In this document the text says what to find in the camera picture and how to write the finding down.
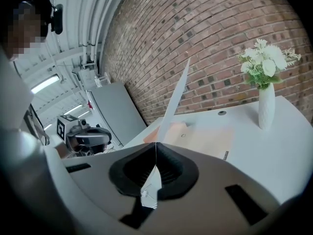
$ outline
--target ceiling light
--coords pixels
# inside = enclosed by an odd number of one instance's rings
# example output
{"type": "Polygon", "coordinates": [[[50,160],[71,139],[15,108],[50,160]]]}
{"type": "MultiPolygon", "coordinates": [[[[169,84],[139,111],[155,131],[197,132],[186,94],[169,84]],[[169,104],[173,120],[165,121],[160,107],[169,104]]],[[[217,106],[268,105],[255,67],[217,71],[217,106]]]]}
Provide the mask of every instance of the ceiling light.
{"type": "Polygon", "coordinates": [[[63,115],[67,115],[67,114],[71,113],[72,111],[75,111],[75,110],[78,109],[79,107],[82,107],[82,105],[80,104],[80,105],[76,106],[75,108],[69,110],[68,112],[65,112],[63,115]]]}
{"type": "Polygon", "coordinates": [[[78,118],[82,117],[83,115],[87,114],[89,111],[82,113],[80,116],[78,116],[78,118]]]}
{"type": "Polygon", "coordinates": [[[45,127],[45,128],[44,128],[44,131],[45,131],[46,129],[48,129],[51,125],[52,125],[52,124],[50,124],[50,125],[48,125],[47,127],[45,127]]]}
{"type": "Polygon", "coordinates": [[[36,94],[37,92],[41,91],[45,87],[55,83],[56,81],[59,81],[59,76],[58,75],[53,75],[52,77],[49,77],[48,79],[44,80],[41,82],[39,85],[36,85],[33,89],[31,89],[33,94],[36,94]]]}

